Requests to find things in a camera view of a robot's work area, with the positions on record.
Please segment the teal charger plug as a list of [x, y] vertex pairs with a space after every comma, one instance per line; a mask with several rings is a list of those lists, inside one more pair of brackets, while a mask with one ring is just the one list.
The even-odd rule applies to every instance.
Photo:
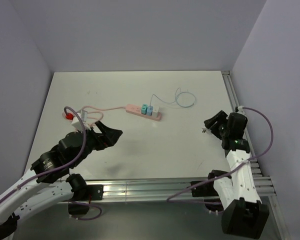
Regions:
[[148, 107], [147, 104], [143, 104], [141, 106], [141, 109], [140, 109], [141, 114], [146, 115], [146, 113], [147, 113], [147, 107]]

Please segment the light blue charger plug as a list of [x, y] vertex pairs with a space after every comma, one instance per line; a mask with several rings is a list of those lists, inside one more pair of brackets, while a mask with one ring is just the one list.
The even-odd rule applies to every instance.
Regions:
[[147, 110], [146, 110], [146, 115], [147, 116], [152, 116], [152, 114], [153, 114], [153, 106], [148, 105]]

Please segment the silver white charger plug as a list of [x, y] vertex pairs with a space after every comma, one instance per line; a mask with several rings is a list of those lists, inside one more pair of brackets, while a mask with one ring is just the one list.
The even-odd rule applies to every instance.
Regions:
[[160, 110], [160, 107], [159, 107], [159, 106], [153, 106], [153, 109], [152, 109], [152, 116], [153, 116], [154, 118], [157, 118], [157, 117], [158, 117], [159, 110]]

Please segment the small white charger plug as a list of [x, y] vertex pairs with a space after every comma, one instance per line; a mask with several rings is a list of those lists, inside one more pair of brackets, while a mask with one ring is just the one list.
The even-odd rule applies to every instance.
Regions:
[[207, 134], [207, 135], [212, 135], [211, 130], [208, 129], [208, 128], [202, 128], [202, 133], [203, 133], [203, 134]]

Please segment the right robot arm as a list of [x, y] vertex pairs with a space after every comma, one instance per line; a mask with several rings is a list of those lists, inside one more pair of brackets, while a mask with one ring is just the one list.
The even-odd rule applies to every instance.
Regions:
[[249, 142], [244, 139], [248, 119], [245, 115], [219, 111], [204, 121], [204, 125], [221, 140], [230, 171], [212, 170], [207, 191], [219, 195], [223, 213], [221, 227], [225, 234], [258, 240], [270, 211], [257, 192], [250, 158]]

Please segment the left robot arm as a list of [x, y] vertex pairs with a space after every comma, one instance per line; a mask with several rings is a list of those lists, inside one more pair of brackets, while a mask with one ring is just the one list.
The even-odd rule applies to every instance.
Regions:
[[122, 130], [96, 122], [93, 128], [68, 133], [51, 150], [43, 153], [31, 168], [0, 195], [0, 240], [14, 233], [18, 224], [56, 203], [81, 200], [88, 188], [80, 174], [71, 174], [93, 151], [113, 147]]

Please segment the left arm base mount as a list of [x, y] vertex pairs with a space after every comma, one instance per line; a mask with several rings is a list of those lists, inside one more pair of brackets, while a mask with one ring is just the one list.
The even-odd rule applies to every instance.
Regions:
[[104, 186], [102, 184], [89, 184], [85, 188], [85, 192], [81, 197], [73, 197], [73, 202], [85, 202], [84, 205], [76, 203], [68, 203], [68, 213], [72, 217], [83, 218], [91, 209], [90, 204], [93, 201], [101, 201], [103, 199]]

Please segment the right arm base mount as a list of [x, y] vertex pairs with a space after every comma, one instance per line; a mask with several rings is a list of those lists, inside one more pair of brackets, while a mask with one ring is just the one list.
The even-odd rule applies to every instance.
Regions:
[[[217, 191], [213, 187], [213, 183], [208, 183], [205, 185], [201, 185], [199, 187], [195, 187], [191, 190], [191, 194], [193, 198], [204, 198], [204, 197], [218, 197]], [[221, 212], [224, 210], [221, 200], [219, 198], [216, 199], [207, 199], [204, 200], [205, 207], [210, 211], [218, 211]]]

